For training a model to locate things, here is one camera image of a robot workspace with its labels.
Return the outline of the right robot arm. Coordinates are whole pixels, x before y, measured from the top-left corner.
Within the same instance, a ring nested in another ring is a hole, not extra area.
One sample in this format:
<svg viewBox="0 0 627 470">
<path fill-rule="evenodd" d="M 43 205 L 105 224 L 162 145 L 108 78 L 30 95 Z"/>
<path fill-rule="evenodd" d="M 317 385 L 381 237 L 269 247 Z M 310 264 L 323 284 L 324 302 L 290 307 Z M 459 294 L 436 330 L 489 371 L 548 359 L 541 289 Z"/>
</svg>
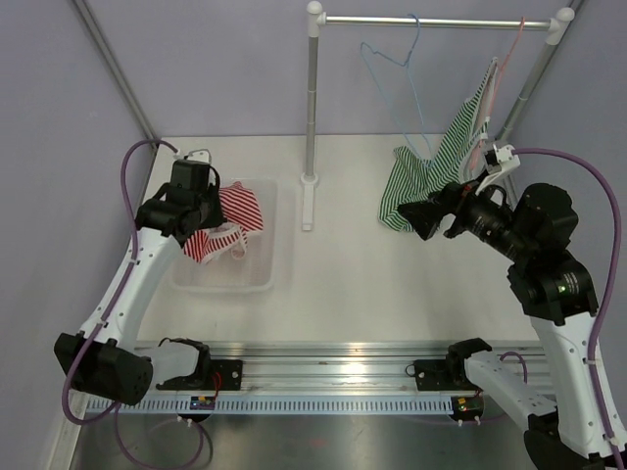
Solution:
<svg viewBox="0 0 627 470">
<path fill-rule="evenodd" d="M 450 215 L 454 221 L 445 237 L 468 232 L 510 260 L 507 280 L 541 342 L 555 396 L 543 397 L 506 370 L 480 338 L 450 345 L 434 371 L 415 361 L 416 385 L 444 379 L 487 393 L 519 427 L 539 469 L 623 469 L 626 431 L 614 412 L 597 403 L 606 379 L 591 376 L 601 357 L 589 351 L 601 317 L 594 283 L 567 250 L 578 223 L 572 200 L 556 186 L 536 183 L 510 208 L 493 201 L 498 189 L 450 183 L 424 202 L 399 205 L 398 212 L 423 240 Z"/>
</svg>

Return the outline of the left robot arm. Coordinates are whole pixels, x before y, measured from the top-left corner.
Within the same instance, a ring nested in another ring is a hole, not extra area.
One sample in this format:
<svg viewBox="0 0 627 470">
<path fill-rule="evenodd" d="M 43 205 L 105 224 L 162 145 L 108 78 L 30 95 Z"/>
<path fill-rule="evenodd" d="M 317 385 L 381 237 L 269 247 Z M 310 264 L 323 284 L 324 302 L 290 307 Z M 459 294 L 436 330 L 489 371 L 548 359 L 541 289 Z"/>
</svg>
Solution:
<svg viewBox="0 0 627 470">
<path fill-rule="evenodd" d="M 131 217 L 127 254 L 98 307 L 54 353 L 64 389 L 135 405 L 151 388 L 204 388 L 211 380 L 208 346 L 189 339 L 137 352 L 138 332 L 162 277 L 192 235 L 223 221 L 220 178 L 206 162 L 177 160 L 169 182 Z"/>
</svg>

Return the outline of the pink wire hanger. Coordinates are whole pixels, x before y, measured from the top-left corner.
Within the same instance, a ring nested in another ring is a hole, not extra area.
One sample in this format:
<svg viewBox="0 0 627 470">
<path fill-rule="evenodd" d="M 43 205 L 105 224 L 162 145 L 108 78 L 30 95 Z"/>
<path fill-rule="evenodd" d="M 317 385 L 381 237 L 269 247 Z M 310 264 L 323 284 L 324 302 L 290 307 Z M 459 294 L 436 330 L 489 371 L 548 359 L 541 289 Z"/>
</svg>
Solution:
<svg viewBox="0 0 627 470">
<path fill-rule="evenodd" d="M 496 101 L 496 98 L 497 98 L 498 93 L 499 93 L 499 88 L 500 88 L 501 82 L 503 80 L 507 64 L 508 64 L 508 62 L 510 60 L 511 54 L 513 53 L 513 51 L 514 51 L 518 41 L 521 38 L 522 31 L 524 29 L 525 23 L 526 23 L 526 18 L 522 17 L 521 21 L 520 21 L 520 26 L 518 28 L 518 33 L 517 33 L 517 35 L 516 35 L 512 45 L 511 45 L 509 51 L 507 52 L 506 57 L 496 67 L 494 79 L 493 79 L 493 82 L 492 82 L 491 94 L 489 96 L 490 100 L 488 102 L 487 113 L 485 114 L 485 118 L 486 118 L 486 122 L 487 123 L 490 122 L 490 118 L 491 118 L 491 115 L 492 115 L 492 112 L 493 112 L 493 109 L 494 109 L 495 101 Z M 486 143 L 487 138 L 488 138 L 488 134 L 486 132 L 484 132 L 482 134 L 482 137 L 478 141 L 477 145 L 473 149 L 471 157 L 470 157 L 470 159 L 469 159 L 469 161 L 467 163 L 467 168 L 469 170 L 474 170 L 477 167 L 479 156 L 480 156 L 480 152 L 483 149 L 483 146 Z"/>
</svg>

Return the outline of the red striped tank top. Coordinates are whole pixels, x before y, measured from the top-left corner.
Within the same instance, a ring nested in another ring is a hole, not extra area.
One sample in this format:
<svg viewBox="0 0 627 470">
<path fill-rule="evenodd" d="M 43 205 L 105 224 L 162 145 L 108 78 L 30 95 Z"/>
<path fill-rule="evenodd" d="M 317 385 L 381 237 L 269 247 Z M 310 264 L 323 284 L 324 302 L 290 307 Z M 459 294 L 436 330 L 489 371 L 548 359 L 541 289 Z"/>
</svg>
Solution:
<svg viewBox="0 0 627 470">
<path fill-rule="evenodd" d="M 221 188 L 219 200 L 226 222 L 217 228 L 195 232 L 183 246 L 184 254 L 201 264 L 217 260 L 222 255 L 243 259 L 248 251 L 249 238 L 261 235 L 265 230 L 257 195 L 241 181 Z"/>
</svg>

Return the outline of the green striped tank top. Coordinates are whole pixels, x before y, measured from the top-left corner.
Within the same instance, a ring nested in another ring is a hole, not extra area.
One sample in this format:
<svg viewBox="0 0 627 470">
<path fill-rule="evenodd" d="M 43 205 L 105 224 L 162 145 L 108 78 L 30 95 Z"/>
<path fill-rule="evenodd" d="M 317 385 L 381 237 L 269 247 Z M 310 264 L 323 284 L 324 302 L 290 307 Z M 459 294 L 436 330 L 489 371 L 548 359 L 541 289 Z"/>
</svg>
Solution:
<svg viewBox="0 0 627 470">
<path fill-rule="evenodd" d="M 423 158 L 407 145 L 393 149 L 394 163 L 378 208 L 380 223 L 411 232 L 398 206 L 422 202 L 446 184 L 461 181 L 473 152 L 488 140 L 499 69 L 499 59 L 493 58 L 474 94 L 462 102 L 434 157 Z"/>
</svg>

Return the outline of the blue wire hanger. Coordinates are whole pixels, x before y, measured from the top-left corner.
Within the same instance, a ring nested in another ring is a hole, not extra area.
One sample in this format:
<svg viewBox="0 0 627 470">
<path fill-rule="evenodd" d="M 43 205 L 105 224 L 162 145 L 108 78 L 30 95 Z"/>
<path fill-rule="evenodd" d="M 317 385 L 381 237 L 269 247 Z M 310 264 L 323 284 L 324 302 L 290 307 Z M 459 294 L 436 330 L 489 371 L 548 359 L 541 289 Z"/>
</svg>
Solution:
<svg viewBox="0 0 627 470">
<path fill-rule="evenodd" d="M 373 83 L 383 100 L 395 131 L 406 145 L 421 158 L 434 155 L 432 143 L 424 134 L 424 115 L 419 93 L 413 78 L 413 53 L 420 38 L 420 24 L 416 15 L 408 14 L 414 29 L 411 43 L 399 55 L 389 55 L 376 45 L 362 41 L 359 48 Z"/>
</svg>

